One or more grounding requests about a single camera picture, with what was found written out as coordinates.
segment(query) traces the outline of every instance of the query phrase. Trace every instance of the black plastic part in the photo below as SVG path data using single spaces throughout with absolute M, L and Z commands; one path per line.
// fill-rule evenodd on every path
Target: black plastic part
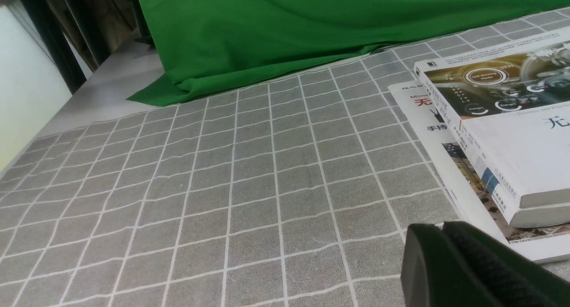
M 407 307 L 567 307 L 570 283 L 466 222 L 408 227 Z

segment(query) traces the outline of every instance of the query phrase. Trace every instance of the green fabric fold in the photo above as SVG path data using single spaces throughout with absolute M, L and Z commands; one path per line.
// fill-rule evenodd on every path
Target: green fabric fold
M 570 0 L 139 0 L 165 75 L 129 100 L 167 106 L 376 47 Z

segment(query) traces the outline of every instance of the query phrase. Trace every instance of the black object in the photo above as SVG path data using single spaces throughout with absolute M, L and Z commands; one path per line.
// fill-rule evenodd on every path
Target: black object
M 567 307 L 570 283 L 466 222 L 407 231 L 407 307 Z
M 87 2 L 85 0 L 65 0 L 65 4 L 83 35 L 95 63 L 100 66 L 109 57 L 110 50 Z
M 86 78 L 61 32 L 55 15 L 45 0 L 20 1 L 34 23 L 37 33 L 44 41 L 71 94 L 74 94 L 85 83 Z

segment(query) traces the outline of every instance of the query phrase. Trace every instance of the white wall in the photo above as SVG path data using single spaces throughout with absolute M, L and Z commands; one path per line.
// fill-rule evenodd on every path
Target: white wall
M 0 6 L 0 172 L 71 97 L 40 44 Z

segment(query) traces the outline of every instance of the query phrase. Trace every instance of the circular icon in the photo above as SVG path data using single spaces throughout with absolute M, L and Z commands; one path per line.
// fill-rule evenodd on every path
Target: circular icon
M 481 67 L 469 71 L 465 79 L 478 86 L 493 86 L 507 79 L 507 73 L 493 67 Z
M 517 95 L 521 94 L 521 90 L 505 89 L 505 90 L 503 90 L 503 94 L 505 94 L 506 96 L 517 96 Z
M 466 105 L 465 111 L 471 115 L 484 115 L 489 112 L 487 108 L 478 103 L 470 103 Z
M 497 107 L 497 109 L 500 109 L 503 111 L 518 111 L 521 108 L 523 108 L 523 106 L 521 106 L 517 102 L 509 101 L 509 100 L 497 101 L 497 102 L 495 102 L 495 106 Z

